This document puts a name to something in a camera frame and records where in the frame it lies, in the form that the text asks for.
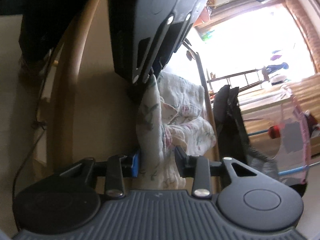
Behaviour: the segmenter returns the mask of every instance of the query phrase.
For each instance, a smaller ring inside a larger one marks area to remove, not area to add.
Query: metal screw
[[[121,197],[123,195],[123,192],[119,189],[109,189],[107,191],[107,195],[112,198],[117,198]]]
[[[210,195],[210,191],[205,188],[198,188],[193,192],[197,197],[207,197]]]
[[[139,75],[137,75],[137,76],[133,79],[133,84],[138,81],[138,78],[139,78]]]
[[[173,22],[173,15],[171,15],[167,20],[167,25],[171,24]]]

